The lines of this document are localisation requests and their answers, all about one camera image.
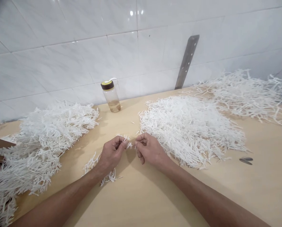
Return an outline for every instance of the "light wood tabletop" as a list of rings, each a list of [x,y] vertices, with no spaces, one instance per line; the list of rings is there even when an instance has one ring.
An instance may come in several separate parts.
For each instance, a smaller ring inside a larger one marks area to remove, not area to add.
[[[121,101],[119,113],[110,112],[107,104],[99,105],[99,126],[61,156],[61,170],[52,177],[46,192],[18,197],[15,219],[79,179],[84,165],[116,134],[129,135],[134,141],[139,130],[138,112],[147,109],[145,101],[177,93],[173,90]],[[208,170],[184,169],[271,226],[282,227],[282,126],[250,118],[234,121],[243,128],[252,153],[229,150],[226,156],[232,159],[213,160]],[[2,127],[0,137],[17,132],[19,124],[11,122]],[[242,157],[252,157],[253,165],[239,161]],[[126,150],[116,171],[122,178],[103,187],[97,185],[65,226],[208,226],[169,179],[152,166],[140,164],[134,149]]]

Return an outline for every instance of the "white tile wall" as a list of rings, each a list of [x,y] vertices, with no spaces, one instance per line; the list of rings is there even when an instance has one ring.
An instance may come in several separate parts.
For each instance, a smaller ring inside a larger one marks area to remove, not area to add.
[[[184,86],[238,68],[282,77],[282,0],[0,0],[0,120],[104,103],[111,77],[121,100],[174,89],[197,34]]]

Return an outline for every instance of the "person's left hand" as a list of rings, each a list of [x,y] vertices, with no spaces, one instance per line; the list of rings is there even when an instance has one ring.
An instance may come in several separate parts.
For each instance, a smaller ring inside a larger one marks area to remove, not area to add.
[[[122,153],[129,143],[128,140],[124,141],[124,139],[122,136],[116,136],[104,144],[101,157],[96,166],[106,175],[119,164]]]

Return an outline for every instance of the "bottle cap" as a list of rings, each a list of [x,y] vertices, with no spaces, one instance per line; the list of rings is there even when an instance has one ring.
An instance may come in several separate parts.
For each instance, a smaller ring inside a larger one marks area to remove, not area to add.
[[[104,81],[101,83],[101,87],[104,91],[112,90],[115,86],[113,84],[113,81]]]

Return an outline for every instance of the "small metal piece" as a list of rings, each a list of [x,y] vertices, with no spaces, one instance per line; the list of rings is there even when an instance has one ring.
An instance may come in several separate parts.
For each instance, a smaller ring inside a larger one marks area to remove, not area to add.
[[[181,63],[175,90],[181,89],[183,87],[183,84],[184,84],[186,75],[188,73],[190,63],[194,56],[195,49],[197,47],[199,38],[200,38],[200,35],[194,35],[194,36],[190,36],[187,41],[187,45],[186,45],[185,53],[184,53],[183,60]]]
[[[252,158],[243,158],[243,159],[246,160],[246,161],[253,161]]]
[[[246,161],[245,159],[239,159],[241,162],[244,162],[244,163],[246,163],[246,164],[248,164],[248,165],[252,165],[252,163],[250,163],[249,161]]]

